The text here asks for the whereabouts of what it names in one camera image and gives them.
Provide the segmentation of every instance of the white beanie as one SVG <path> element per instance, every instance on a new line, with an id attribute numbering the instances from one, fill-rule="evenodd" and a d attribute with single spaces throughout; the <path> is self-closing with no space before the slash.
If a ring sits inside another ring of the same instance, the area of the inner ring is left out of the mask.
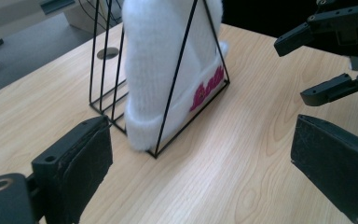
<path id="1" fill-rule="evenodd" d="M 207 0 L 207 4 L 218 34 L 223 14 L 221 0 Z M 124 118 L 128 139 L 136 150 L 151 149 L 158 142 L 192 5 L 190 0 L 124 2 L 125 74 L 129 88 Z M 221 42 L 220 48 L 226 56 L 228 44 Z M 219 89 L 224 72 L 206 8 L 199 0 L 161 140 L 177 131 L 187 115 Z"/>

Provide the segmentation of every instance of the hat cuff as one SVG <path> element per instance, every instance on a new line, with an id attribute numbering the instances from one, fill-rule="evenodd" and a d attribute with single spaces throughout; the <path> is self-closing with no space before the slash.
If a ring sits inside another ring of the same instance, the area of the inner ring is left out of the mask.
<path id="1" fill-rule="evenodd" d="M 223 57 L 228 52 L 228 43 L 220 42 L 220 49 Z M 170 109 L 164 124 L 164 132 L 161 141 L 173 134 L 185 121 L 188 114 L 197 109 L 208 99 L 208 96 L 215 94 L 223 83 L 225 69 L 219 51 L 216 49 L 216 56 L 213 63 L 201 71 L 197 80 L 189 83 L 186 90 L 175 101 L 171 101 Z M 131 113 L 131 98 L 129 98 L 125 110 L 126 130 L 130 145 L 135 150 L 148 150 L 155 147 L 158 142 L 163 116 L 160 114 L 153 119 L 139 120 Z"/>

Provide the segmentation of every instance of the robotic arm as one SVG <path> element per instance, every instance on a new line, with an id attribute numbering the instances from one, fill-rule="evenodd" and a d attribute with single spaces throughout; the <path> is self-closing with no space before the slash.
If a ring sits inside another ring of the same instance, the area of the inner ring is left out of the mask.
<path id="1" fill-rule="evenodd" d="M 358 1 L 319 0 L 318 11 L 295 29 L 280 36 L 274 47 L 280 56 L 309 44 L 317 34 L 335 32 L 340 46 L 358 45 Z M 358 91 L 358 77 L 342 74 L 301 92 L 306 105 L 330 103 Z"/>
<path id="2" fill-rule="evenodd" d="M 0 224 L 78 223 L 113 163 L 106 116 L 78 124 L 32 161 L 34 172 L 0 175 Z"/>

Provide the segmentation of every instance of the gray floor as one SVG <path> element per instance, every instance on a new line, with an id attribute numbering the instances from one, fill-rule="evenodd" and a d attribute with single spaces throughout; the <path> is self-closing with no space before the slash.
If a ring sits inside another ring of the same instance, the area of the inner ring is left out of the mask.
<path id="1" fill-rule="evenodd" d="M 0 90 L 92 37 L 71 26 L 63 14 L 4 37 L 5 43 L 0 46 Z"/>

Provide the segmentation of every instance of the light wood surface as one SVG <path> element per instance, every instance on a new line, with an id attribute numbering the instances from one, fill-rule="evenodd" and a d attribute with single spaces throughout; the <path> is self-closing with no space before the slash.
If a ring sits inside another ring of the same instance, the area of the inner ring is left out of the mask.
<path id="1" fill-rule="evenodd" d="M 110 47 L 120 32 L 111 30 Z M 355 77 L 349 60 L 306 47 L 280 58 L 275 38 L 227 25 L 220 39 L 230 45 L 230 86 L 157 160 L 112 128 L 114 164 L 81 223 L 350 223 L 290 160 L 298 114 L 358 135 L 358 93 L 319 107 L 299 95 L 344 72 Z M 0 175 L 29 175 L 33 158 L 98 115 L 88 102 L 90 59 L 88 42 L 0 91 Z"/>

